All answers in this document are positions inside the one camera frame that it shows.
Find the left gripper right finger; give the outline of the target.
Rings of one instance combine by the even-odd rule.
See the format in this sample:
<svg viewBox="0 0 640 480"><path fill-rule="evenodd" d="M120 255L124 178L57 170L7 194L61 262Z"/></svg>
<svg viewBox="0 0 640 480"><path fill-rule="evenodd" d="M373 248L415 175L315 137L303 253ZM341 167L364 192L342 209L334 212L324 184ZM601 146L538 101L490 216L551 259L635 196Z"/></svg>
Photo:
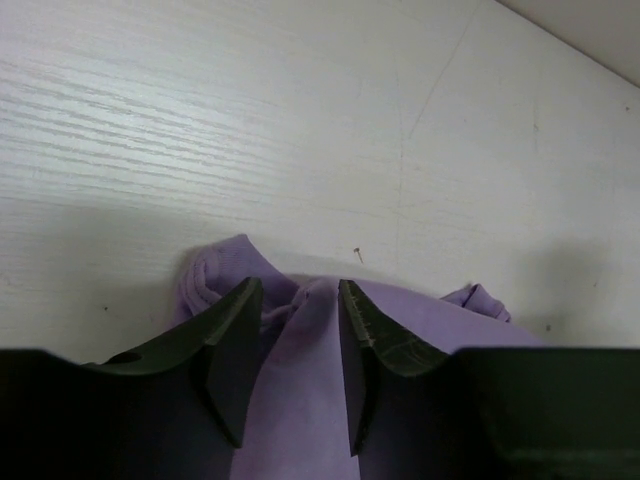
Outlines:
<svg viewBox="0 0 640 480"><path fill-rule="evenodd" d="M635 479L639 353L445 353L339 284L351 454L364 479Z"/></svg>

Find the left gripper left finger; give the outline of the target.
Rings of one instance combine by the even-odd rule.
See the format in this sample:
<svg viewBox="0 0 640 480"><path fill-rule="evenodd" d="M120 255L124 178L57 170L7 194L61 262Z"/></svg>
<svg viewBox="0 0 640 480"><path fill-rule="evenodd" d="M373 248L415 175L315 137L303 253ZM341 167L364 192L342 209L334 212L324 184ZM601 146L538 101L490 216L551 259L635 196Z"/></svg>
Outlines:
<svg viewBox="0 0 640 480"><path fill-rule="evenodd" d="M1 353L5 479L226 479L260 363L263 289L215 305L103 364Z"/></svg>

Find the purple t-shirt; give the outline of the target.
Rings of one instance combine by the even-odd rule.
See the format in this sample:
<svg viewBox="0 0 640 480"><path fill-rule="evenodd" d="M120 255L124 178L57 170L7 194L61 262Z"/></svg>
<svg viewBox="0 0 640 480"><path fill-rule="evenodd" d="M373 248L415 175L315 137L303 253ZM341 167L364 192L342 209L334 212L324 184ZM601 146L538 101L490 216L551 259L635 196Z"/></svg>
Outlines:
<svg viewBox="0 0 640 480"><path fill-rule="evenodd" d="M348 447L337 278L300 283L237 235L202 248L186 268L176 323L207 310L247 277L263 285L262 366L231 478L359 478ZM385 314L446 353L543 343L513 325L504 305L479 284L441 299L368 280L358 284Z"/></svg>

